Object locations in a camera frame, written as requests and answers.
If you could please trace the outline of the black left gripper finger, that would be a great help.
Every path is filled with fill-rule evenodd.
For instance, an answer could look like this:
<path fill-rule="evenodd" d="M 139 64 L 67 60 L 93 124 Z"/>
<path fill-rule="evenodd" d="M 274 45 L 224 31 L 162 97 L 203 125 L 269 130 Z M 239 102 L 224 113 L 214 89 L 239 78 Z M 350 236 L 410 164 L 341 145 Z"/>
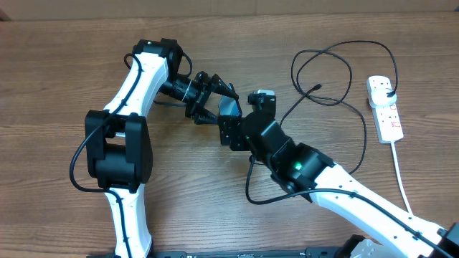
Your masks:
<path fill-rule="evenodd" d="M 239 95 L 232 88 L 227 86 L 217 74 L 214 74 L 211 78 L 211 91 L 235 100 L 239 99 Z"/>
<path fill-rule="evenodd" d="M 218 123 L 218 117 L 207 109 L 202 108 L 194 114 L 194 123 L 196 125 L 216 125 Z"/>

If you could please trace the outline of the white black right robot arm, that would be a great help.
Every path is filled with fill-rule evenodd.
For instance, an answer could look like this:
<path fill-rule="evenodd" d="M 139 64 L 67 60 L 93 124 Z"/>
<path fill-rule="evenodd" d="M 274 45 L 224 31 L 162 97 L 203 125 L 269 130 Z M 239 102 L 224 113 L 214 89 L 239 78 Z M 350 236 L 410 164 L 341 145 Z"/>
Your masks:
<path fill-rule="evenodd" d="M 285 199 L 302 196 L 332 211 L 378 241 L 372 253 L 383 257 L 457 257 L 458 225 L 445 229 L 404 211 L 359 183 L 342 166 L 318 149 L 295 143 L 275 120 L 275 96 L 255 92 L 254 110 L 242 115 L 238 96 L 219 102 L 222 145 L 249 151 L 286 192 Z"/>

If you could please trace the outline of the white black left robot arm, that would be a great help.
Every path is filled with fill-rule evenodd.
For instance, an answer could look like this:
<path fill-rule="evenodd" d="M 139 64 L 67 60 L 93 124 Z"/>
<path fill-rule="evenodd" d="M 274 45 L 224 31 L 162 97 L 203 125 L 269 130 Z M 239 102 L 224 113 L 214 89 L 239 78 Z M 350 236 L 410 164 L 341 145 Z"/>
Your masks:
<path fill-rule="evenodd" d="M 112 257 L 151 257 L 153 237 L 144 193 L 153 167 L 147 117 L 158 93 L 182 102 L 197 124 L 215 124 L 205 109 L 212 93 L 235 106 L 239 99 L 218 75 L 199 72 L 194 79 L 179 73 L 186 55 L 175 39 L 140 40 L 129 53 L 133 62 L 116 96 L 103 110 L 85 117 L 87 168 L 110 204 L 116 241 Z"/>

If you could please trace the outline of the blue screen smartphone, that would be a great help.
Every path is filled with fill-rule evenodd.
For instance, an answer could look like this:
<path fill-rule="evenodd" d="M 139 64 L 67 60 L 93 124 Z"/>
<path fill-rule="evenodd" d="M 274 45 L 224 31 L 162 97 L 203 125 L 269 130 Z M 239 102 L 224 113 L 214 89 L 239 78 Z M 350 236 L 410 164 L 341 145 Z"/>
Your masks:
<path fill-rule="evenodd" d="M 218 104 L 218 109 L 219 115 L 242 116 L 239 101 L 231 97 L 222 96 Z"/>

